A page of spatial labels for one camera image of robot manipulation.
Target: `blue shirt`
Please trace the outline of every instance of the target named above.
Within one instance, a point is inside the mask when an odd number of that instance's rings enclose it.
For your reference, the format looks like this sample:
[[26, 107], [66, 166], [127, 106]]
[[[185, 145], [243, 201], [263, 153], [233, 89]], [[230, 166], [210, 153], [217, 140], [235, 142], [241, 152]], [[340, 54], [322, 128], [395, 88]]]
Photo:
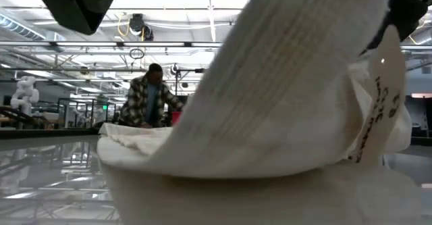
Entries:
[[146, 107], [146, 114], [144, 116], [144, 121], [147, 124], [153, 124], [150, 123], [150, 121], [151, 121], [151, 115], [153, 113], [156, 104], [155, 103], [156, 94], [157, 94], [157, 86], [152, 84], [147, 84], [147, 107]]

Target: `man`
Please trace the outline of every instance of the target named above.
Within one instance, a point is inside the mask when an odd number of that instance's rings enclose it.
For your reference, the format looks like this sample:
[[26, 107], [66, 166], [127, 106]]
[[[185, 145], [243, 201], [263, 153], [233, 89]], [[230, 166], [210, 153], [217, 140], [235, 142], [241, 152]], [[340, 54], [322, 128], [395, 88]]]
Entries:
[[183, 103], [162, 83], [163, 71], [159, 64], [151, 64], [148, 72], [130, 83], [128, 100], [121, 107], [119, 124], [138, 127], [160, 127], [165, 103], [181, 109]]

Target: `plaid jacket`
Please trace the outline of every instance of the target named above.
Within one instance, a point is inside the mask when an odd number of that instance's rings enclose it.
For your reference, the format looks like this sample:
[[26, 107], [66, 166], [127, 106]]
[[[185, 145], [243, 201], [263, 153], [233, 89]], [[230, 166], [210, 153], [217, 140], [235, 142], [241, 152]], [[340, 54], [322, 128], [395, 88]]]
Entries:
[[[165, 103], [173, 108], [181, 109], [183, 103], [169, 92], [168, 86], [161, 84], [156, 94], [155, 111], [157, 111], [158, 122], [156, 126], [161, 126], [163, 117], [163, 106]], [[147, 78], [141, 76], [135, 78], [130, 83], [128, 100], [120, 109], [120, 120], [128, 126], [140, 127], [144, 124], [144, 116], [147, 107]]]

